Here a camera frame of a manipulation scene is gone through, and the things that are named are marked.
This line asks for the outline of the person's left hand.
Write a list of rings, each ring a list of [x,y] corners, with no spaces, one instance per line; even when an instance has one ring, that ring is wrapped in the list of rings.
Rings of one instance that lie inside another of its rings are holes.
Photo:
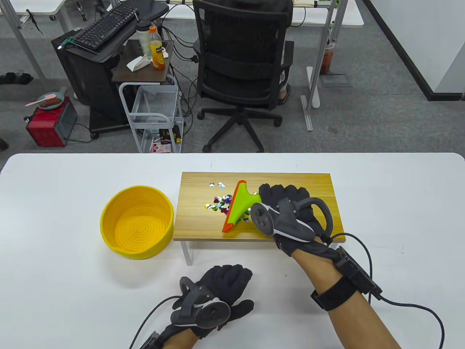
[[[190,330],[199,339],[221,330],[254,309],[254,301],[239,301],[253,273],[242,265],[213,266],[199,281],[180,280],[181,297],[173,304],[171,323],[157,339],[163,347],[174,336]]]

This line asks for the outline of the person's right hand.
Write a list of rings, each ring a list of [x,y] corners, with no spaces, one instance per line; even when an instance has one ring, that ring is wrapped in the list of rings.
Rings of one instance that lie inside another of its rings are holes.
[[[263,184],[259,196],[261,202],[251,207],[251,221],[262,234],[272,237],[281,251],[291,256],[301,250],[333,264],[341,263],[344,251],[327,246],[333,219],[324,201],[294,185]]]

